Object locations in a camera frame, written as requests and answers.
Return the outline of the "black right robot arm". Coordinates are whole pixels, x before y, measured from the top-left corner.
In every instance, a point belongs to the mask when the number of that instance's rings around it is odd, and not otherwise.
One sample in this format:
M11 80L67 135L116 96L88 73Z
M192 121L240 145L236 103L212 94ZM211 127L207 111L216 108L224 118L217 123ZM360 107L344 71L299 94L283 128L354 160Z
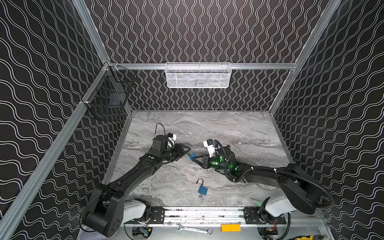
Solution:
M190 159L203 169L215 169L222 172L230 182L245 180L277 187L283 192L282 197L270 196L263 204L264 211L277 217L290 211L314 214L320 207L318 201L322 195L319 184L296 164L289 163L285 167L252 166L239 162L230 146L223 148L208 147L208 154L190 155Z

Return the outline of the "blue padlock front large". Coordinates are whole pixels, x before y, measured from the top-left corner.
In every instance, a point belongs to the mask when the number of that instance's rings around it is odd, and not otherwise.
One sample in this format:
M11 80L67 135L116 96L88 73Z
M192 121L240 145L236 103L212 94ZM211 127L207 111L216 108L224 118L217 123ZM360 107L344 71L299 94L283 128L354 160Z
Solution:
M204 186L204 180L202 178L197 179L196 184L199 185L199 198L202 200L208 192L208 188Z

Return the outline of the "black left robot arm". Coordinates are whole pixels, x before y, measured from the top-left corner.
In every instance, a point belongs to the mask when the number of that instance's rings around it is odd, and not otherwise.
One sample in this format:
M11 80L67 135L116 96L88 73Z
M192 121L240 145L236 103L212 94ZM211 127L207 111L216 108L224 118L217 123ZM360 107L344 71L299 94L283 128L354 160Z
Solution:
M87 226L90 232L109 238L122 224L147 217L149 204L129 202L126 197L164 163L178 161L190 151L190 147L176 144L171 133L156 136L149 151L131 170L109 184L99 184L94 188L89 203L81 212L79 226Z

